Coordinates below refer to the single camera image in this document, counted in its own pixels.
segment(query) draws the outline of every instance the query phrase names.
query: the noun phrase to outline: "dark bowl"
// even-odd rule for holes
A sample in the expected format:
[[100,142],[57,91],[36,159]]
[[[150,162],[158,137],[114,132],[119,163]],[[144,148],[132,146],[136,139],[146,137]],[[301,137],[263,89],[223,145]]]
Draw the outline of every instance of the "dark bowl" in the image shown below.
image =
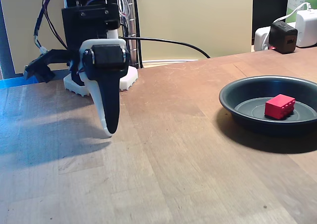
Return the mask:
[[[284,94],[296,99],[294,112],[283,120],[266,117],[265,103]],[[234,81],[219,95],[234,120],[270,136],[299,136],[317,129],[317,84],[284,76],[257,76]]]

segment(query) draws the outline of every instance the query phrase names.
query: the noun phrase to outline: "red block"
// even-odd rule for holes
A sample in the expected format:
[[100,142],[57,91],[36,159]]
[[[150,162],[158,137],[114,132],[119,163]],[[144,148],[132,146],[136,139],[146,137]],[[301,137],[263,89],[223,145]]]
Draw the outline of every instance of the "red block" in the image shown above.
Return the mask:
[[265,115],[282,119],[294,110],[295,99],[279,94],[265,104]]

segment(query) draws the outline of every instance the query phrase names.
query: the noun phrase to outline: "table surface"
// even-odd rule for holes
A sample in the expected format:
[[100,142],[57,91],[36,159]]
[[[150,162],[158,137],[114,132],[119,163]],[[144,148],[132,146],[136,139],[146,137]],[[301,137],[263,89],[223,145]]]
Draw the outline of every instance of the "table surface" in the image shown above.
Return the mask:
[[317,133],[256,135],[218,101],[246,76],[317,82],[316,61],[309,48],[139,70],[110,139],[62,81],[0,90],[0,224],[316,224]]

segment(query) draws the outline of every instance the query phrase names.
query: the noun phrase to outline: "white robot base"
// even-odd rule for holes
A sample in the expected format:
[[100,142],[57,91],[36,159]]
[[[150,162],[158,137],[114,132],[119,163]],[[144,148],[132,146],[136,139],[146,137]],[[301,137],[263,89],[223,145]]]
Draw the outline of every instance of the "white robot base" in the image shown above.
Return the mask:
[[[136,82],[138,79],[138,70],[134,67],[129,66],[128,74],[120,79],[120,90],[126,91]],[[75,94],[89,96],[90,92],[86,86],[79,86],[71,79],[71,74],[64,78],[65,89],[74,92]]]

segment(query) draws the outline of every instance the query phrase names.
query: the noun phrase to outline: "cable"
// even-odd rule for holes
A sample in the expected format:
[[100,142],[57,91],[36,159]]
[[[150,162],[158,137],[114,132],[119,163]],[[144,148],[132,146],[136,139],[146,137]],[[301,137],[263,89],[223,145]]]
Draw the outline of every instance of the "cable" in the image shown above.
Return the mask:
[[[286,16],[284,16],[284,17],[280,17],[280,18],[276,19],[273,23],[282,21],[282,20],[284,20],[284,19],[286,19],[286,18],[292,16],[295,12],[297,12],[299,9],[301,9],[304,5],[307,6],[307,10],[311,10],[311,9],[312,9],[311,4],[310,4],[309,2],[304,2],[304,3],[302,3],[301,5],[299,5],[294,11],[292,11],[289,15],[286,15]],[[264,51],[264,50],[265,50],[265,46],[267,46],[267,45],[265,45],[265,42],[266,42],[268,36],[269,36],[269,33],[267,33],[267,35],[265,36],[265,38],[264,38],[264,40],[263,40],[263,43],[262,43],[262,51]]]
[[59,42],[62,43],[62,45],[65,47],[65,43],[62,41],[62,39],[60,38],[59,34],[57,33],[57,31],[55,30],[55,27],[54,25],[52,24],[50,18],[49,18],[49,14],[48,14],[48,11],[47,11],[47,7],[48,7],[48,4],[49,4],[50,0],[42,0],[42,8],[41,8],[41,11],[40,11],[40,14],[38,16],[38,19],[37,19],[37,22],[36,22],[36,25],[35,25],[35,29],[34,29],[34,43],[35,45],[40,48],[41,51],[45,51],[46,49],[43,48],[38,40],[38,34],[39,34],[39,29],[40,29],[40,26],[42,24],[42,19],[43,19],[43,16],[45,16],[45,18],[47,19],[48,21],[48,24],[50,26],[50,29],[51,31],[53,32],[54,36],[58,39]]
[[48,13],[48,5],[49,5],[49,2],[50,0],[46,0],[45,4],[43,5],[45,11],[44,11],[44,15],[45,15],[45,18],[47,19],[48,21],[48,24],[49,24],[49,27],[53,33],[53,35],[57,38],[57,40],[67,49],[67,45],[65,44],[65,42],[62,40],[62,38],[60,37],[60,35],[58,34],[58,32],[56,31],[53,23],[51,22],[50,20],[50,17],[49,17],[49,13]]
[[[95,0],[88,0],[86,3],[86,6],[89,5],[93,1],[95,1]],[[122,9],[122,11],[119,9],[119,13],[123,17],[128,17],[131,13],[131,9],[130,9],[128,0],[122,0],[122,5],[123,5],[123,7],[122,7],[123,9]]]
[[[138,11],[138,2],[137,0],[133,0],[134,2],[134,11],[135,11],[135,22],[136,22],[136,30],[137,30],[137,37],[141,37],[140,33],[140,18],[139,18],[139,11]],[[138,56],[139,56],[139,63],[140,68],[143,68],[143,59],[142,59],[142,47],[141,47],[141,41],[138,40]]]
[[202,53],[205,57],[210,58],[210,56],[204,52],[203,50],[199,49],[198,47],[195,47],[193,45],[190,45],[185,42],[177,42],[177,41],[171,41],[171,40],[166,40],[166,39],[158,39],[158,38],[148,38],[148,37],[122,37],[122,39],[125,40],[139,40],[139,41],[154,41],[154,42],[165,42],[165,43],[172,43],[172,44],[178,44],[186,47],[190,47],[192,49],[195,49]]
[[124,36],[128,37],[129,36],[129,29],[128,27],[124,24],[124,23],[120,23],[120,25],[123,27],[124,29]]

